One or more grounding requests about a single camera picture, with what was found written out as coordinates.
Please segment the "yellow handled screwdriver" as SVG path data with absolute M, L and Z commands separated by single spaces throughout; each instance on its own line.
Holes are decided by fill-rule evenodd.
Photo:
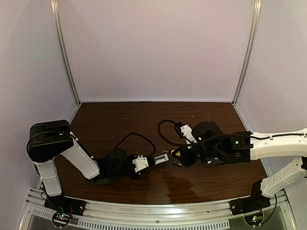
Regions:
M 168 153 L 168 154 L 172 155 L 173 157 L 180 157 L 180 155 L 181 155 L 180 151 L 178 151 L 178 150 L 170 150 L 170 151 L 168 151 L 168 150 L 164 150 L 163 149 L 162 152 Z

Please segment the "white remote control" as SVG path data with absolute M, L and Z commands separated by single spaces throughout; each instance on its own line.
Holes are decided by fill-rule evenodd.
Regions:
M 155 165 L 158 165 L 160 163 L 164 163 L 164 162 L 167 162 L 167 161 L 169 161 L 167 154 L 163 154 L 163 155 L 159 155 L 159 156 L 154 157 Z

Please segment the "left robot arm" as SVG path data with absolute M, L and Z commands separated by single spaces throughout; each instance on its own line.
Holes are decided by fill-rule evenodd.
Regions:
M 36 123 L 30 127 L 29 140 L 26 151 L 39 173 L 44 185 L 46 200 L 51 206 L 63 206 L 67 204 L 63 188 L 55 166 L 55 158 L 63 156 L 84 178 L 95 185 L 116 184 L 123 177 L 137 179 L 144 170 L 152 167 L 156 147 L 147 137 L 131 132 L 120 143 L 130 136 L 138 136 L 147 141 L 153 148 L 148 155 L 129 155 L 119 145 L 116 145 L 106 156 L 95 158 L 80 143 L 79 139 L 71 131 L 67 120 L 55 120 L 44 123 Z

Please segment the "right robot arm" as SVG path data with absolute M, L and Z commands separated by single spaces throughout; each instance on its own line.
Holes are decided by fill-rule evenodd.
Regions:
M 197 161 L 224 165 L 270 157 L 294 157 L 274 175 L 254 183 L 251 197 L 271 198 L 307 175 L 306 129 L 271 134 L 250 131 L 225 134 L 215 122 L 201 122 L 194 128 L 179 122 L 175 130 L 186 144 L 171 154 L 185 167 Z

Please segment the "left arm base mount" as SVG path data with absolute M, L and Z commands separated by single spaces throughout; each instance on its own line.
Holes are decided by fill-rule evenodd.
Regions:
M 73 216 L 82 216 L 86 202 L 79 199 L 68 198 L 63 193 L 57 196 L 47 194 L 42 184 L 41 198 L 45 201 L 44 207 L 53 210 L 51 221 L 60 229 L 66 227 L 73 220 Z

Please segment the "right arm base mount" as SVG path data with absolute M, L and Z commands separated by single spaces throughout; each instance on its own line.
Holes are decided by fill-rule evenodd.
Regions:
M 260 227 L 265 224 L 272 217 L 277 206 L 275 205 L 273 212 L 267 219 L 264 219 L 263 209 L 271 205 L 271 197 L 262 194 L 261 183 L 262 180 L 259 180 L 253 184 L 250 196 L 229 201 L 233 216 L 257 211 L 256 214 L 244 216 L 245 222 L 252 227 Z

